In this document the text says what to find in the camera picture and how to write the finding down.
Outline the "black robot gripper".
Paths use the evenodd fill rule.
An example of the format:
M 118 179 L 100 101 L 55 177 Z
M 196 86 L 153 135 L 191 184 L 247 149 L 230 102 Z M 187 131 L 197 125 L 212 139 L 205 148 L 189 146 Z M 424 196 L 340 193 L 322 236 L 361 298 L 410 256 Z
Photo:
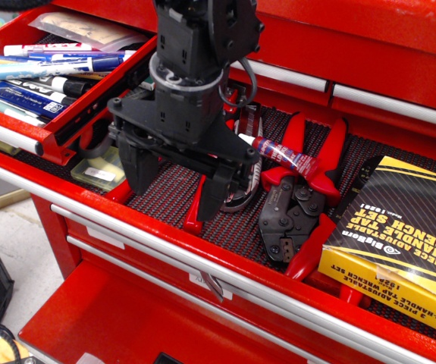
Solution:
M 222 86 L 227 81 L 227 71 L 216 69 L 209 77 L 191 78 L 177 72 L 174 65 L 167 65 L 158 55 L 149 62 L 149 71 L 155 81 L 156 111 L 165 113 L 165 121 L 150 121 L 149 127 L 169 139 L 178 148 L 196 145 L 209 129 L 212 118 L 218 112 L 223 115 Z M 224 152 L 243 155 L 238 158 L 244 165 L 240 187 L 246 187 L 251 167 L 258 162 L 258 153 L 238 135 L 240 150 L 226 146 Z M 118 152 L 128 184 L 136 195 L 142 196 L 158 173 L 158 156 L 128 140 L 125 135 L 117 138 Z M 212 220 L 224 201 L 237 190 L 235 169 L 219 166 L 213 174 L 205 174 L 199 199 L 198 221 Z

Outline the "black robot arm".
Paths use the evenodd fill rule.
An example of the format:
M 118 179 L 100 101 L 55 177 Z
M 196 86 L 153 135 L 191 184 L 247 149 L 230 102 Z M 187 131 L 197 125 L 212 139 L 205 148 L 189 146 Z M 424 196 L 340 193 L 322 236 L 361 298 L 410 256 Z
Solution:
M 115 98 L 110 129 L 131 189 L 146 192 L 158 160 L 205 176 L 197 218 L 214 218 L 245 188 L 259 154 L 224 120 L 229 68 L 259 50 L 264 25 L 254 1 L 156 1 L 158 44 L 149 61 L 151 100 Z

